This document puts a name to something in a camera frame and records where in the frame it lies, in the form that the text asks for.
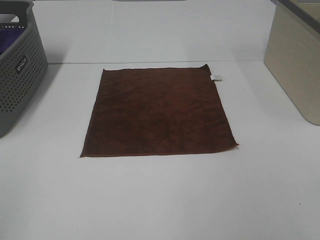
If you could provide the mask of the beige storage bin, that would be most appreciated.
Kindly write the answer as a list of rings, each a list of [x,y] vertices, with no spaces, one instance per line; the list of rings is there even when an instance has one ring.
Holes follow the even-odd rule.
[[[263,61],[303,118],[319,125],[319,1],[277,1]]]

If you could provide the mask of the brown towel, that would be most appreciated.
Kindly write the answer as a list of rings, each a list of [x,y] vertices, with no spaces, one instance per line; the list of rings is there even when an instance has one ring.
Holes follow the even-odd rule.
[[[82,157],[212,154],[237,146],[208,65],[104,70]]]

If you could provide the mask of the grey perforated laundry basket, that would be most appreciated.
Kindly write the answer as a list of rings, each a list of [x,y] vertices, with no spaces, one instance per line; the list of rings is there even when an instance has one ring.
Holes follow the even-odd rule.
[[[2,0],[0,13],[17,22],[2,22],[0,30],[24,32],[0,54],[0,135],[5,136],[24,112],[41,84],[48,61],[29,0]]]

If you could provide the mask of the purple cloth in basket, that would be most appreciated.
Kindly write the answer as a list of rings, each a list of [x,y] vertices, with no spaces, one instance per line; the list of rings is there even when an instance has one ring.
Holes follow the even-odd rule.
[[[3,54],[23,32],[24,32],[23,28],[1,29],[0,30],[0,54]]]

